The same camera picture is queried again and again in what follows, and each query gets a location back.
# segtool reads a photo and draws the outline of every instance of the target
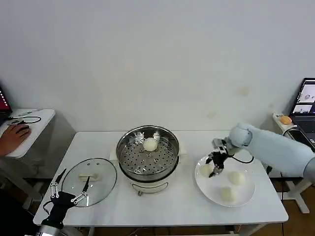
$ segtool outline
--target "white table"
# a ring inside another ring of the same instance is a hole
[[[111,150],[124,132],[79,132],[65,154],[55,178],[65,168],[69,171],[78,162],[88,158],[109,158]],[[70,209],[64,220],[65,226],[85,227],[144,227],[144,226],[211,226],[247,225],[241,227],[241,235],[250,235],[268,223],[288,220],[272,183],[262,164],[254,160],[248,171],[256,183],[253,199],[242,207],[223,207],[208,200],[194,180],[197,161],[213,148],[213,138],[223,138],[228,131],[176,131],[184,144],[187,155],[175,170],[175,180],[165,190],[138,196],[137,192],[117,168],[117,183],[110,195],[100,203]],[[250,160],[246,151],[238,158]],[[47,217],[42,205],[50,200],[47,191],[34,218],[40,224]]]
[[[33,109],[16,109],[13,110],[13,113],[10,116],[18,117],[19,114],[22,114],[24,112],[31,111]],[[48,125],[50,120],[54,117],[55,111],[52,109],[43,109],[38,112],[30,113],[26,116],[39,116],[41,117],[41,121],[33,124],[28,124],[31,128],[31,134],[30,136],[25,139],[21,145],[12,153],[6,156],[6,158],[14,158],[19,159],[23,157],[27,151],[31,148],[33,143],[36,141],[38,136],[41,134],[41,132],[44,130],[44,128]],[[0,135],[8,128],[8,123],[12,122],[7,121],[3,123],[0,127]],[[2,175],[4,175],[6,178],[11,180],[16,186],[18,186],[20,189],[22,189],[25,193],[28,194],[30,198],[33,198],[34,200],[41,200],[41,195],[38,193],[31,185],[29,185],[21,176],[19,176],[18,173],[12,170],[12,168],[7,165],[2,158],[0,158],[0,172]]]
[[[289,125],[282,124],[280,122],[281,115],[273,113],[272,117],[276,125],[280,128],[281,132],[284,132],[285,130],[294,125],[293,123]],[[292,138],[288,133],[285,136],[288,138]],[[286,181],[285,183],[287,184],[290,191],[283,193],[283,200],[294,200],[302,213],[304,214],[310,213],[310,210],[307,207],[305,201],[303,200],[301,193],[305,191],[307,188],[309,188],[312,185],[312,183],[307,179],[301,180],[301,182],[299,182],[297,185],[295,185],[292,181]],[[282,198],[282,192],[278,193],[278,195],[280,198]]]

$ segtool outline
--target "white wall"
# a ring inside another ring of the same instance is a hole
[[[261,126],[315,77],[314,12],[313,0],[1,0],[1,83],[15,106],[56,109],[58,136]]]

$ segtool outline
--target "wooden floor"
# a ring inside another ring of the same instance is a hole
[[[273,182],[275,189],[281,192],[281,183]],[[11,185],[10,195],[23,202],[26,195],[20,189]],[[289,215],[289,220],[283,224],[284,236],[315,236],[315,187],[309,187],[302,193],[302,197],[310,209],[309,214],[302,214],[295,201],[284,201],[284,207]],[[32,204],[30,212],[36,213],[39,203]],[[81,229],[86,236],[88,229]],[[224,227],[148,227],[148,228],[96,228],[94,236],[166,236],[166,235],[211,235],[225,234]],[[282,236],[282,224],[270,224],[253,234],[253,236]]]

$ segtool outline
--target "laptop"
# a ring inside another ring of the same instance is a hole
[[[2,88],[0,87],[0,125],[6,121],[11,113],[11,107],[4,95]]]
[[[315,140],[315,78],[303,80],[289,116],[310,140]]]

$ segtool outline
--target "table leg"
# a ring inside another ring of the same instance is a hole
[[[94,227],[90,227],[89,235],[88,235],[88,236],[93,236],[93,235],[94,235],[94,230],[95,230]]]
[[[27,183],[23,178],[18,176],[4,161],[0,158],[0,173],[14,183],[18,188],[23,190],[26,194],[32,197],[35,201],[41,201],[40,193]]]
[[[310,210],[308,209],[307,205],[305,204],[301,193],[311,186],[311,182],[309,182],[306,179],[303,179],[301,182],[299,182],[297,185],[294,185],[292,181],[286,181],[285,182],[290,191],[283,193],[283,200],[294,200],[298,207],[300,208],[300,211],[304,214],[310,213]],[[278,193],[278,196],[280,199],[282,198],[282,193]]]
[[[239,231],[240,236],[249,236],[253,233],[260,230],[262,227],[264,227],[267,224],[253,224],[253,225],[242,225],[241,230]]]

